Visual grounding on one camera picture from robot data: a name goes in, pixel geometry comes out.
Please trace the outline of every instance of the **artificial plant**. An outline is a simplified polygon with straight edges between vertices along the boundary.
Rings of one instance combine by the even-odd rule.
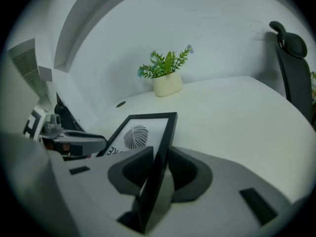
[[[189,53],[194,53],[191,45],[188,45],[184,51],[181,51],[179,57],[176,57],[176,53],[171,51],[168,52],[166,57],[163,57],[162,54],[159,55],[156,51],[153,51],[151,52],[150,59],[152,65],[143,64],[139,67],[138,76],[153,79],[173,73],[185,64]]]

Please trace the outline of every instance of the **picture frame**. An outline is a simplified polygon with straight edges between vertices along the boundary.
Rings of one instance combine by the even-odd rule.
[[[140,114],[129,115],[126,120],[119,126],[114,134],[108,140],[108,145],[101,151],[97,157],[104,157],[115,139],[120,135],[126,125],[133,119],[168,119],[165,126],[156,157],[154,159],[152,170],[147,178],[142,192],[135,198],[136,206],[128,213],[129,221],[133,223],[133,229],[141,233],[144,232],[144,227],[149,221],[150,214],[154,208],[164,172],[168,163],[168,150],[172,144],[173,136],[176,128],[178,115],[177,113],[157,113],[157,114]]]
[[[113,135],[110,137],[110,139],[108,140],[108,144],[106,146],[106,148],[102,151],[100,151],[96,157],[101,157],[101,156],[108,156],[111,154],[117,154],[121,152],[121,149],[119,149],[119,147],[117,146],[116,143],[116,147],[113,147],[114,142],[116,141],[116,139],[118,138],[118,136],[121,134],[121,132],[124,131],[125,127],[130,124],[130,121],[132,120],[142,120],[142,119],[152,119],[152,120],[157,120],[157,119],[161,119],[166,121],[166,125],[164,127],[164,131],[162,133],[162,138],[161,141],[159,143],[159,147],[154,149],[156,151],[156,153],[158,154],[158,152],[161,153],[161,151],[165,148],[164,145],[168,145],[167,147],[169,147],[173,141],[173,133],[175,130],[175,126],[176,126],[176,121],[177,121],[177,113],[157,113],[157,114],[138,114],[138,115],[129,115],[124,122],[118,127],[118,129],[113,133]],[[144,127],[141,122],[140,125],[138,125],[140,127],[131,127],[132,129],[136,128],[136,129],[140,129],[140,133],[142,133],[143,131],[145,133],[144,137],[140,136],[139,141],[134,142],[134,145],[127,145],[127,147],[125,146],[124,151],[130,150],[130,149],[134,149],[138,146],[152,146],[152,145],[148,145],[146,144],[147,141],[145,141],[143,138],[146,140],[148,138],[148,130],[146,129],[146,127]],[[161,124],[161,122],[159,122],[159,129],[163,128],[163,124]]]

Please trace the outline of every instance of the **black rubber pad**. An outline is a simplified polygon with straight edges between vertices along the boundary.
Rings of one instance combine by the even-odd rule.
[[[194,163],[172,151],[169,152],[169,169],[175,191],[192,182],[198,174],[198,168]]]
[[[72,174],[72,175],[76,175],[76,174],[79,174],[81,172],[85,172],[87,170],[90,170],[87,166],[82,166],[82,167],[78,167],[78,168],[72,168],[69,170],[69,172]]]
[[[277,217],[277,213],[254,188],[242,190],[239,191],[239,193],[249,205],[252,212],[256,215],[262,226]]]
[[[151,154],[144,154],[124,166],[122,172],[129,181],[141,188],[144,185],[152,166],[153,156]]]

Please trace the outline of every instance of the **white plastic surface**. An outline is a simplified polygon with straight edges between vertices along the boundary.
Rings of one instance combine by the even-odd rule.
[[[316,133],[291,103],[253,78],[193,82],[167,97],[147,92],[123,100],[89,132],[109,139],[128,115],[177,112],[173,146],[238,162],[290,201],[315,184]]]

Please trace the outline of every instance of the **desk surface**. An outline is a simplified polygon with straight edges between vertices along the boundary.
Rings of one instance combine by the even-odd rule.
[[[285,98],[253,78],[193,82],[167,97],[147,92],[123,100],[89,132],[110,138],[128,115],[177,112],[173,146],[238,162],[290,201],[315,184],[316,133]]]

